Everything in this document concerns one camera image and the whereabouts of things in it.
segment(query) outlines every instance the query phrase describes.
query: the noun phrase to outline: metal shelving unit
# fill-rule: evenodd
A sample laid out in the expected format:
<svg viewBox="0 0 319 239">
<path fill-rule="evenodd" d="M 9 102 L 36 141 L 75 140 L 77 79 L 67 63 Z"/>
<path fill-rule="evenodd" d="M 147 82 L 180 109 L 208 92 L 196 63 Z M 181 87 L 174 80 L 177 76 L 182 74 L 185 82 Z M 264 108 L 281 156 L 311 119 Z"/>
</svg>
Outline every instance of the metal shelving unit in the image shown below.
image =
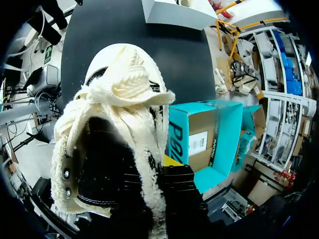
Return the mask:
<svg viewBox="0 0 319 239">
<path fill-rule="evenodd" d="M 287 93 L 287 81 L 286 81 L 286 71 L 285 71 L 285 68 L 284 68 L 284 62 L 283 62 L 283 59 L 281 57 L 281 51 L 279 49 L 279 45 L 278 45 L 278 42 L 275 38 L 275 35 L 274 35 L 274 32 L 272 29 L 270 29 L 270 33 L 273 37 L 273 41 L 275 42 L 275 45 L 276 45 L 276 49 L 278 51 L 278 55 L 279 55 L 279 60 L 280 60 L 280 64 L 281 64 L 281 69 L 283 71 L 283 80 L 284 80 L 284 88 L 285 88 L 285 93 Z"/>
<path fill-rule="evenodd" d="M 267 115 L 266 115 L 266 129 L 265 129 L 265 133 L 262 136 L 262 140 L 261 140 L 261 145 L 258 151 L 252 152 L 251 155 L 254 156 L 257 160 L 263 162 L 264 164 L 266 164 L 267 166 L 277 170 L 277 171 L 283 171 L 284 168 L 286 168 L 286 166 L 289 163 L 289 160 L 293 154 L 293 151 L 295 149 L 296 146 L 296 142 L 298 139 L 298 135 L 299 135 L 299 130 L 300 130 L 300 124 L 301 124 L 301 119 L 302 119 L 302 115 L 303 115 L 303 106 L 306 106 L 308 108 L 313 107 L 313 104 L 317 104 L 314 100 L 312 99 L 308 99 L 305 97 L 305 82 L 304 82 L 304 74 L 302 71 L 302 67 L 301 67 L 301 60 L 297 51 L 297 47 L 295 44 L 295 37 L 293 37 L 291 34 L 289 35 L 289 38 L 292 42 L 295 54 L 296 54 L 296 58 L 298 61 L 298 65 L 299 65 L 299 71 L 300 71 L 300 75 L 301 75 L 301 82 L 302 82 L 302 89 L 303 89 L 303 96 L 296 96 L 293 94 L 288 94 L 287 93 L 287 81 L 286 81 L 286 72 L 285 72 L 285 68 L 284 68 L 284 64 L 283 64 L 283 60 L 281 57 L 281 51 L 279 49 L 279 45 L 277 43 L 277 40 L 275 38 L 275 35 L 273 33 L 273 30 L 277 29 L 274 26 L 269 26 L 269 27 L 262 27 L 262 28 L 258 28 L 258 29 L 254 29 L 252 31 L 247 31 L 242 33 L 240 36 L 248 36 L 248 35 L 253 35 L 255 40 L 256 40 L 256 44 L 258 49 L 261 49 L 259 46 L 259 42 L 257 41 L 257 34 L 263 31 L 270 31 L 271 35 L 272 35 L 272 39 L 275 43 L 275 47 L 277 49 L 278 52 L 278 58 L 281 64 L 281 70 L 282 70 L 282 74 L 283 74 L 283 83 L 284 83 L 284 89 L 285 92 L 276 92 L 276 91 L 270 91 L 269 87 L 268 87 L 268 81 L 264 79 L 264 84 L 265 84 L 265 90 L 263 91 L 264 93 L 264 97 L 268 98 L 268 108 L 267 108 Z M 264 67 L 264 59 L 265 57 L 263 56 L 263 54 L 260 52 L 260 58 L 261 58 L 261 66 L 263 69 L 260 69 L 260 71 L 262 71 L 264 73 L 264 77 L 265 77 L 265 67 Z M 263 148 L 265 146 L 265 141 L 266 141 L 266 135 L 267 135 L 267 126 L 269 124 L 269 120 L 270 120 L 270 102 L 271 100 L 280 100 L 281 104 L 283 103 L 283 111 L 282 111 L 282 117 L 279 120 L 279 131 L 277 132 L 277 136 L 274 138 L 275 140 L 275 144 L 276 147 L 273 149 L 272 151 L 272 155 L 268 156 L 268 158 L 264 157 L 262 152 L 263 152 Z M 283 138 L 283 134 L 284 134 L 284 127 L 285 127 L 285 120 L 286 120 L 286 112 L 287 112 L 287 102 L 292 102 L 295 104 L 299 105 L 299 115 L 298 118 L 296 119 L 297 124 L 293 124 L 290 123 L 290 127 L 291 127 L 291 131 L 290 131 L 290 139 L 287 143 L 287 147 L 289 145 L 290 151 L 288 154 L 286 154 L 287 152 L 285 152 L 285 156 L 284 158 L 282 158 L 283 156 L 281 156 L 279 158 L 281 163 L 284 163 L 285 165 L 280 165 L 277 162 L 274 162 L 274 160 L 278 159 L 277 154 L 279 153 L 279 148 L 283 147 L 282 144 L 282 138 Z"/>
<path fill-rule="evenodd" d="M 299 66 L 299 71 L 300 71 L 300 78 L 301 78 L 301 84 L 302 84 L 302 88 L 303 88 L 303 97 L 306 97 L 306 90 L 305 90 L 305 80 L 304 80 L 304 73 L 303 73 L 303 69 L 301 67 L 301 60 L 299 57 L 299 52 L 297 50 L 296 44 L 295 44 L 295 40 L 293 39 L 292 34 L 289 34 L 289 38 L 291 40 L 291 43 L 293 45 L 293 48 L 295 50 L 295 54 L 296 54 L 296 58 L 298 61 L 298 66 Z"/>
</svg>

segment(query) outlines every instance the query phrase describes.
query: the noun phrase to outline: white container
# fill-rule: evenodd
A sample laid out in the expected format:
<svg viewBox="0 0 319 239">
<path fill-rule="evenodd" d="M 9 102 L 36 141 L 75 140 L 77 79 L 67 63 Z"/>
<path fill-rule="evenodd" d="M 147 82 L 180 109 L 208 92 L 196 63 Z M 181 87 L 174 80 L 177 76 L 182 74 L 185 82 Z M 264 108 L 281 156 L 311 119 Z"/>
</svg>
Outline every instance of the white container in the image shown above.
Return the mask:
<svg viewBox="0 0 319 239">
<path fill-rule="evenodd" d="M 267 125 L 266 134 L 268 134 L 272 138 L 275 138 L 278 132 L 278 127 L 279 127 L 279 121 L 270 119 Z"/>
<path fill-rule="evenodd" d="M 280 119 L 281 116 L 281 101 L 270 101 L 269 116 Z"/>
<path fill-rule="evenodd" d="M 259 52 L 261 54 L 263 54 L 264 56 L 272 56 L 274 46 L 269 41 L 268 36 L 265 34 L 265 32 L 257 34 L 256 41 L 258 44 Z"/>
<path fill-rule="evenodd" d="M 276 68 L 274 58 L 264 59 L 265 79 L 267 81 L 277 82 Z"/>
<path fill-rule="evenodd" d="M 188 0 L 189 6 L 175 0 L 142 0 L 146 23 L 185 26 L 197 30 L 216 23 L 218 19 L 208 0 Z"/>
</svg>

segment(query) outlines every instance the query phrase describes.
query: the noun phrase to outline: fluffy white fabric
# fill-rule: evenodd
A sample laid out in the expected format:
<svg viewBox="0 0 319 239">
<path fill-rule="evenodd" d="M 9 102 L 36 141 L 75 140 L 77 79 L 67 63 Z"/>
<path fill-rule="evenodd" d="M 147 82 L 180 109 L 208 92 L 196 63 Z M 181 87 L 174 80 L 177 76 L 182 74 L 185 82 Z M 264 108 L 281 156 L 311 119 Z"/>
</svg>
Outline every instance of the fluffy white fabric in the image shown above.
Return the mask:
<svg viewBox="0 0 319 239">
<path fill-rule="evenodd" d="M 151 90 L 150 74 L 152 81 L 159 84 L 160 93 Z M 51 191 L 57 207 L 68 213 L 109 213 L 109 209 L 102 210 L 79 202 L 76 198 L 76 184 L 68 185 L 72 194 L 70 198 L 66 198 L 67 180 L 62 177 L 63 161 L 67 160 L 67 156 L 72 157 L 74 146 L 87 121 L 91 117 L 101 117 L 117 128 L 119 135 L 133 150 L 142 181 L 142 196 L 154 217 L 155 227 L 151 237 L 164 238 L 165 200 L 156 184 L 157 173 L 149 165 L 148 150 L 155 162 L 163 165 L 168 131 L 168 105 L 174 98 L 174 93 L 166 91 L 160 72 L 151 57 L 146 53 L 141 57 L 135 46 L 123 46 L 102 77 L 94 79 L 89 86 L 82 86 L 55 125 L 56 146 L 52 159 Z M 163 118 L 159 113 L 159 106 L 163 106 Z M 150 107 L 156 112 L 156 130 Z"/>
</svg>

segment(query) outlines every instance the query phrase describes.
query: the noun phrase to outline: cardboard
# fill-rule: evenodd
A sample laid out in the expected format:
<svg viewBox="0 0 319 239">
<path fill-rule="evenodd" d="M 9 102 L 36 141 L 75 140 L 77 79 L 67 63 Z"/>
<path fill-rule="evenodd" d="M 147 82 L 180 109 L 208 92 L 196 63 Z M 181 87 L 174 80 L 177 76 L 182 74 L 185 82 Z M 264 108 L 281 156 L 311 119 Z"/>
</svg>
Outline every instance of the cardboard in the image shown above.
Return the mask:
<svg viewBox="0 0 319 239">
<path fill-rule="evenodd" d="M 260 55 L 257 51 L 253 51 L 252 53 L 254 68 L 256 71 L 259 70 L 259 63 L 260 63 Z"/>
<path fill-rule="evenodd" d="M 242 114 L 242 103 L 222 100 L 169 107 L 169 157 L 191 166 L 200 193 L 229 175 L 240 136 Z M 204 131 L 208 132 L 206 150 L 189 157 L 189 136 Z"/>
<path fill-rule="evenodd" d="M 231 73 L 230 73 L 230 68 L 229 68 L 229 63 L 227 59 L 224 58 L 217 58 L 217 68 L 219 70 L 222 70 L 222 72 L 225 75 L 225 85 L 227 87 L 227 90 L 231 91 L 232 88 L 232 81 L 231 81 Z"/>
<path fill-rule="evenodd" d="M 266 119 L 262 106 L 247 106 L 243 108 L 241 135 L 237 146 L 235 160 L 231 171 L 237 172 L 244 166 L 247 154 L 254 151 L 257 139 L 261 138 L 266 128 Z"/>
<path fill-rule="evenodd" d="M 233 46 L 234 46 L 233 39 L 231 38 L 230 35 L 224 34 L 222 36 L 222 40 L 223 40 L 223 43 L 224 43 L 225 52 L 227 53 L 227 55 L 230 55 L 231 50 L 233 49 Z M 238 53 L 238 48 L 237 47 L 235 48 L 234 53 Z"/>
<path fill-rule="evenodd" d="M 264 93 L 258 82 L 256 82 L 256 85 L 253 88 L 253 92 L 255 93 L 258 100 L 261 100 L 264 97 Z"/>
<path fill-rule="evenodd" d="M 304 141 L 304 137 L 299 135 L 298 139 L 297 139 L 297 142 L 296 142 L 296 146 L 295 146 L 294 152 L 293 152 L 293 156 L 298 156 L 299 151 L 301 149 L 301 146 L 303 144 L 303 141 Z"/>
<path fill-rule="evenodd" d="M 311 124 L 312 118 L 302 116 L 299 134 L 301 134 L 303 137 L 309 138 L 311 132 Z"/>
<path fill-rule="evenodd" d="M 192 168 L 193 172 L 197 172 L 205 167 L 208 167 L 211 152 L 212 148 L 209 148 L 204 152 L 189 157 L 188 164 Z"/>
</svg>

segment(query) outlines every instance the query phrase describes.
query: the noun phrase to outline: black table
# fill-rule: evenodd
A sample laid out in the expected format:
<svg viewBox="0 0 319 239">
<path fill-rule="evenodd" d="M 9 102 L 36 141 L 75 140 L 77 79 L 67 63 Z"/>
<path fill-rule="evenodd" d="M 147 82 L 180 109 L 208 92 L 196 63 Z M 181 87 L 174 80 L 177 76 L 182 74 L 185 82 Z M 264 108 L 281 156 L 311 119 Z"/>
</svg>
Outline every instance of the black table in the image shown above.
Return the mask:
<svg viewBox="0 0 319 239">
<path fill-rule="evenodd" d="M 215 99 L 204 31 L 146 24 L 141 0 L 88 0 L 76 6 L 64 40 L 61 88 L 66 105 L 81 88 L 93 57 L 114 43 L 141 47 L 157 63 L 175 104 Z"/>
</svg>

